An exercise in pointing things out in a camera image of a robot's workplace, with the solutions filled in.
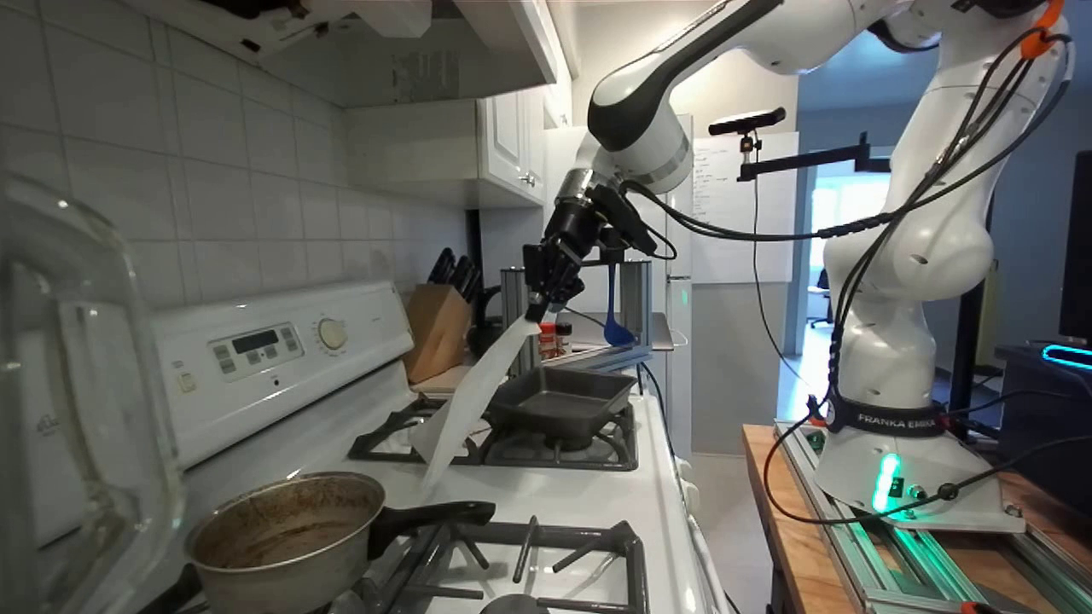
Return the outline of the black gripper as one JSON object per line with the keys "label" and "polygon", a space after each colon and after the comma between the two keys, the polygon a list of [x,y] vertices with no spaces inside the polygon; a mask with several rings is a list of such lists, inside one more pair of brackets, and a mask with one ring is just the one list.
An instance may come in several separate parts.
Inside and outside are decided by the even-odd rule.
{"label": "black gripper", "polygon": [[590,168],[574,168],[557,194],[553,219],[541,246],[521,246],[527,322],[543,322],[545,302],[567,308],[584,293],[579,263],[593,246],[654,253],[654,241],[636,206]]}

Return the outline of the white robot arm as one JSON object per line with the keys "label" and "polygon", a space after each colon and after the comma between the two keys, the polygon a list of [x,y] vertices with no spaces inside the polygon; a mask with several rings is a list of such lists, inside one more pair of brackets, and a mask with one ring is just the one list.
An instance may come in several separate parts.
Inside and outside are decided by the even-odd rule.
{"label": "white robot arm", "polygon": [[891,156],[883,208],[827,232],[833,290],[822,493],[898,530],[1017,533],[998,475],[932,404],[932,301],[988,276],[988,208],[1006,155],[1070,83],[1064,0],[724,0],[676,40],[608,72],[587,105],[587,149],[567,175],[545,236],[527,250],[529,318],[579,293],[579,263],[618,236],[652,246],[632,194],[662,198],[690,175],[676,83],[745,50],[795,76],[858,35],[934,50],[934,76]]}

